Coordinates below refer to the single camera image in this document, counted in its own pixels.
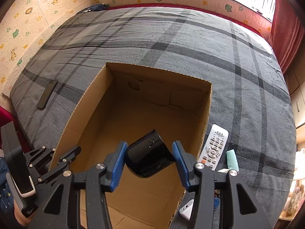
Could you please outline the person left hand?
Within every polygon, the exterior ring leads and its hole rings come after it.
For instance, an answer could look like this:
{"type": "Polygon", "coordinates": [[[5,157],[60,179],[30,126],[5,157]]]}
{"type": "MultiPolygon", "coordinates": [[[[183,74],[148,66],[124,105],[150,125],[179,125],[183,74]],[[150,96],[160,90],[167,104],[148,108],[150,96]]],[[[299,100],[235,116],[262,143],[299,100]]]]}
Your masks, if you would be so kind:
{"type": "Polygon", "coordinates": [[[15,218],[16,218],[17,222],[19,223],[19,225],[21,225],[23,227],[28,227],[31,220],[35,216],[35,214],[36,214],[36,212],[34,212],[28,218],[25,217],[23,215],[23,213],[21,212],[21,210],[19,209],[17,202],[14,200],[14,215],[15,215],[15,218]]]}

